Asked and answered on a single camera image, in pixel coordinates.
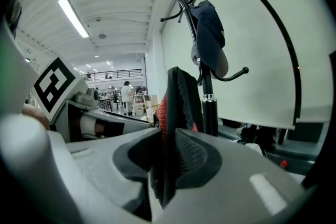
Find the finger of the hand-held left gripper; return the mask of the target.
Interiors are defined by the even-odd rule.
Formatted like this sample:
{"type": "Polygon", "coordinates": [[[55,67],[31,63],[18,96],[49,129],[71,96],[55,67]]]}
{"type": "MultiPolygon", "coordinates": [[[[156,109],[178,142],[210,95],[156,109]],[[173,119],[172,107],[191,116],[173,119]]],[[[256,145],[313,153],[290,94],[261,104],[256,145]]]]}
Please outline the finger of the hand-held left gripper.
{"type": "Polygon", "coordinates": [[[95,119],[96,123],[103,125],[103,132],[99,132],[98,134],[104,136],[119,136],[152,127],[152,124],[147,121],[103,109],[83,112],[83,116],[95,119]]]}

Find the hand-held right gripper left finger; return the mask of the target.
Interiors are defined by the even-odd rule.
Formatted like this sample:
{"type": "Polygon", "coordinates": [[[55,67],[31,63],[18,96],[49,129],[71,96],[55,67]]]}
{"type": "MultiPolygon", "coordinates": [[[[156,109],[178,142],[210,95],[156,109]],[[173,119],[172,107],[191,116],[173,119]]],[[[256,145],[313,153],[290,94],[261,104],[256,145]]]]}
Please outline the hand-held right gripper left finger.
{"type": "Polygon", "coordinates": [[[48,133],[54,160],[82,214],[99,210],[123,221],[123,209],[152,220],[149,172],[161,157],[161,129],[149,128],[97,140],[65,143],[48,133]]]}

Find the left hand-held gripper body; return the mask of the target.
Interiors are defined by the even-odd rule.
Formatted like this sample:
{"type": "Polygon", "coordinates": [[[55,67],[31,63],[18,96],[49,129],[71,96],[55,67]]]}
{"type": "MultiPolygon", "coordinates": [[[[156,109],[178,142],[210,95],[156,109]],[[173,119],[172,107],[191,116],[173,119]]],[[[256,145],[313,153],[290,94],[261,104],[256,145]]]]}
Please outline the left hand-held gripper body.
{"type": "Polygon", "coordinates": [[[84,112],[99,107],[98,90],[88,87],[64,57],[56,57],[39,74],[33,95],[51,130],[60,133],[66,143],[83,140],[80,121],[84,112]]]}

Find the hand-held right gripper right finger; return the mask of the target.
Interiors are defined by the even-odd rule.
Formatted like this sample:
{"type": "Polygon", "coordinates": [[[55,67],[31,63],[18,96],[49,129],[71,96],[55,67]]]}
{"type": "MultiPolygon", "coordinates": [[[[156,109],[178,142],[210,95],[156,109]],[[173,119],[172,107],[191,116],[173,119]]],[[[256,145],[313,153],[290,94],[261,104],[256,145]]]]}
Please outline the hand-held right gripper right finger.
{"type": "Polygon", "coordinates": [[[158,223],[289,223],[314,193],[251,148],[176,129],[181,174],[158,223]]]}

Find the person's left hand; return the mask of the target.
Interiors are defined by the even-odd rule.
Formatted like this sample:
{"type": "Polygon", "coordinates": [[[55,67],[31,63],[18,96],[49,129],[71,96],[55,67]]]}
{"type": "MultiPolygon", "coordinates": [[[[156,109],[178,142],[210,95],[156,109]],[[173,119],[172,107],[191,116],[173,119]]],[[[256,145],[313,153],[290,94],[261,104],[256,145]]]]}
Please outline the person's left hand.
{"type": "Polygon", "coordinates": [[[69,120],[69,131],[76,141],[97,140],[103,136],[104,124],[96,118],[79,115],[69,120]]]}

